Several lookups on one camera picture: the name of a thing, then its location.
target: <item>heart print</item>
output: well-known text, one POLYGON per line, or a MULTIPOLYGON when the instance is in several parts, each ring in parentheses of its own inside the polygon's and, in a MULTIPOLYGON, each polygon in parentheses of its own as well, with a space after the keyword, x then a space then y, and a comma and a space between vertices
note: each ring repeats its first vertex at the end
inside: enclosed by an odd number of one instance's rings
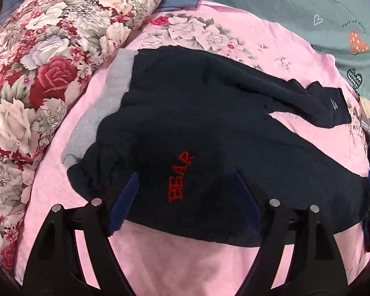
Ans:
POLYGON ((360 73, 356 73, 355 69, 349 69, 347 71, 348 80, 352 83, 352 87, 357 89, 363 82, 363 77, 360 73))
POLYGON ((358 54, 359 52, 366 52, 369 50, 367 43, 362 42, 359 33, 352 30, 348 35, 348 40, 350 42, 350 50, 352 54, 358 54))
POLYGON ((322 19, 319 14, 315 14, 314 15, 314 25, 319 25, 321 24, 322 22, 324 21, 324 19, 322 19))

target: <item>red embroidered text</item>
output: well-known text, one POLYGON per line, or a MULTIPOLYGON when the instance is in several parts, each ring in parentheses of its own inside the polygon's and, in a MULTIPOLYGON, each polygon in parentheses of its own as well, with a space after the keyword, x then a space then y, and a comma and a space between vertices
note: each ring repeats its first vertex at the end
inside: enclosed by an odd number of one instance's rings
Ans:
POLYGON ((178 159, 185 163, 185 166, 172 166, 172 170, 178 174, 178 176, 170 177, 168 181, 168 201, 172 202, 173 200, 182 198, 182 187, 183 180, 186 169, 192 163, 191 160, 194 158, 189 155, 189 152, 184 151, 178 156, 178 159))

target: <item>pink rose print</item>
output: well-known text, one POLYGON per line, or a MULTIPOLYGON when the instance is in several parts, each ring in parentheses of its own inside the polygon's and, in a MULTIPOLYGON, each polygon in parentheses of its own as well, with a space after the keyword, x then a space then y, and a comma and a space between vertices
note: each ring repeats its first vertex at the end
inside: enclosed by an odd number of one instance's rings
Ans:
POLYGON ((10 271, 13 269, 14 266, 14 256, 15 256, 15 242, 10 243, 8 246, 5 246, 0 251, 3 260, 1 261, 1 265, 4 269, 10 271))
POLYGON ((78 34, 77 28, 75 28, 73 24, 70 22, 59 21, 59 23, 56 26, 62 27, 64 30, 66 30, 70 37, 75 37, 78 34))
POLYGON ((16 241, 18 239, 18 230, 15 228, 11 229, 4 229, 5 235, 4 238, 9 242, 12 243, 13 241, 16 241))
POLYGON ((39 108, 44 99, 65 101, 64 92, 77 77, 77 68, 65 56, 53 57, 48 64, 38 68, 34 85, 30 89, 30 103, 39 108))
POLYGON ((79 46, 71 47, 69 52, 73 56, 74 63, 79 63, 81 61, 87 62, 85 60, 87 55, 85 55, 85 52, 79 46))
POLYGON ((232 38, 228 41, 227 45, 219 51, 219 54, 238 61, 243 57, 244 50, 245 48, 240 45, 236 39, 232 38))
POLYGON ((156 19, 153 19, 152 21, 150 21, 149 24, 158 25, 158 26, 161 27, 161 26, 165 25, 166 23, 168 23, 168 17, 160 16, 160 17, 157 17, 156 19))

